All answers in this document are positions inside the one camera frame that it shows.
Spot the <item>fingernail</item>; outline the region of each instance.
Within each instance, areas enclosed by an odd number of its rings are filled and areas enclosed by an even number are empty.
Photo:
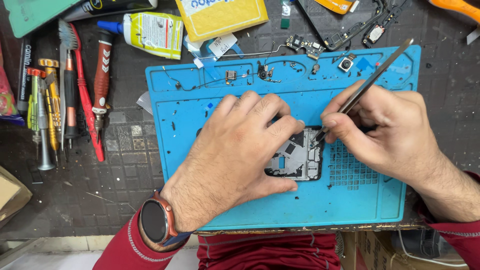
[[[332,128],[334,126],[336,126],[336,121],[335,120],[331,120],[331,121],[328,121],[328,122],[324,122],[322,123],[324,126],[328,127],[328,128]]]

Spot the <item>silver screwdriver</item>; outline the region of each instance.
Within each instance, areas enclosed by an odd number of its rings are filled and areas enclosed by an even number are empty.
[[[42,161],[38,166],[39,170],[47,171],[51,170],[55,167],[54,164],[50,161],[50,155],[48,154],[48,116],[47,116],[47,108],[45,106],[45,99],[43,98],[43,94],[45,92],[45,84],[43,80],[40,83],[42,86],[39,87],[39,91],[37,93],[37,101],[38,101],[38,114],[37,114],[37,121],[38,121],[38,128],[40,130],[40,135],[42,137]]]

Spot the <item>camera lens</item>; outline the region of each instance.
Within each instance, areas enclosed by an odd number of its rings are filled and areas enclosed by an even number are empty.
[[[350,65],[351,65],[351,62],[348,61],[348,60],[345,60],[345,61],[343,61],[343,63],[342,63],[342,67],[343,67],[344,69],[349,68]]]

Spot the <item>left hand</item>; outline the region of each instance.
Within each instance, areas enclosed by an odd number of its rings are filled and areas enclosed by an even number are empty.
[[[191,232],[249,200],[296,191],[295,181],[267,176],[264,168],[304,127],[275,94],[226,95],[160,193],[172,206],[176,230]]]

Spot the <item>white cable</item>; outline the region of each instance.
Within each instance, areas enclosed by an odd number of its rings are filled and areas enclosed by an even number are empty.
[[[280,49],[281,46],[285,46],[287,47],[287,45],[278,45],[278,48],[274,51],[268,51],[268,52],[256,52],[256,53],[243,53],[243,54],[225,54],[225,55],[222,55],[222,57],[227,57],[227,56],[241,56],[241,55],[261,55],[261,54],[267,54],[267,53],[274,53],[274,52],[278,52],[278,50]],[[198,57],[193,51],[191,50],[188,50],[189,52],[191,52],[196,58],[198,59],[208,59],[208,58],[220,58],[219,56],[209,56],[209,57]]]
[[[428,261],[428,262],[432,262],[432,263],[436,263],[436,264],[441,264],[441,265],[445,265],[445,266],[452,266],[452,267],[463,267],[463,266],[467,266],[466,263],[462,263],[462,264],[450,264],[450,263],[444,263],[444,262],[441,262],[441,261],[424,259],[424,258],[412,256],[412,255],[408,254],[407,251],[405,250],[405,246],[403,245],[402,232],[401,232],[400,230],[398,230],[398,236],[400,236],[400,244],[402,245],[403,252],[405,253],[405,255],[407,255],[407,256],[410,257],[410,258],[414,258],[414,259],[417,259],[417,260]]]

